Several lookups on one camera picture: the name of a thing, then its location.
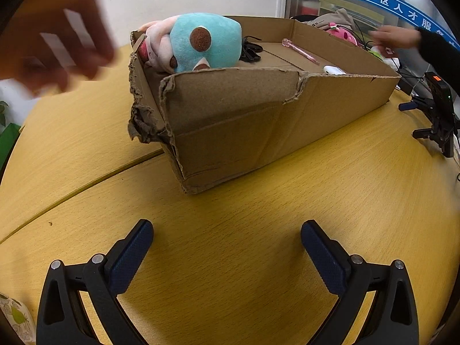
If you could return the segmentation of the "black sleeved forearm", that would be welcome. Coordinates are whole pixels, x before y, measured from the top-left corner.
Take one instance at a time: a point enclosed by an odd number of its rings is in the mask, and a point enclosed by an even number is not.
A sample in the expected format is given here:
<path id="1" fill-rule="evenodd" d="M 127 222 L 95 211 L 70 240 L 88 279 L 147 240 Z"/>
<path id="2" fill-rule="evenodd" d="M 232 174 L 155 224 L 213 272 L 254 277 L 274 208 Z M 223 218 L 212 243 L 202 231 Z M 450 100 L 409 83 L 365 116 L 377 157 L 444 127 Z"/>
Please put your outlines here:
<path id="1" fill-rule="evenodd" d="M 422 27 L 419 27 L 417 30 L 420 33 L 418 50 L 421 57 L 434 67 L 437 74 L 456 93 L 459 93 L 459 50 L 449 44 L 439 34 L 424 30 Z"/>

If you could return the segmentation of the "person hand far right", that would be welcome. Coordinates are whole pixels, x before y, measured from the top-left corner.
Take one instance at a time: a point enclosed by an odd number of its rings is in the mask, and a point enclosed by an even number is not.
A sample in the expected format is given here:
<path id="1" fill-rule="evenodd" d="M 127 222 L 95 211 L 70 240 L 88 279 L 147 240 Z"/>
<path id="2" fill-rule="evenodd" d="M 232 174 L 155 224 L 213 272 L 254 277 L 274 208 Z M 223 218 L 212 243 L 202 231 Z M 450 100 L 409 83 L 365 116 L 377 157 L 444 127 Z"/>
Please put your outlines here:
<path id="1" fill-rule="evenodd" d="M 381 26 L 369 34 L 376 45 L 392 50 L 418 47 L 421 41 L 421 33 L 418 30 L 398 26 Z"/>

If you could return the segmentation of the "blurred near hand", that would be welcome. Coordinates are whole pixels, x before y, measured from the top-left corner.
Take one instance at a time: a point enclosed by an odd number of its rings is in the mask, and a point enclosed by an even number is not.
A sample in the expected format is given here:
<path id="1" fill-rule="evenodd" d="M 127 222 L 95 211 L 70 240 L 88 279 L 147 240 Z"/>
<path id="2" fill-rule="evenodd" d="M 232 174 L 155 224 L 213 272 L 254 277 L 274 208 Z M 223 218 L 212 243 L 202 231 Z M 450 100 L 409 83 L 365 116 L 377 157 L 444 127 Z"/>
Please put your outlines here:
<path id="1" fill-rule="evenodd" d="M 1 79 L 31 93 L 94 79 L 115 56 L 96 0 L 1 0 Z"/>

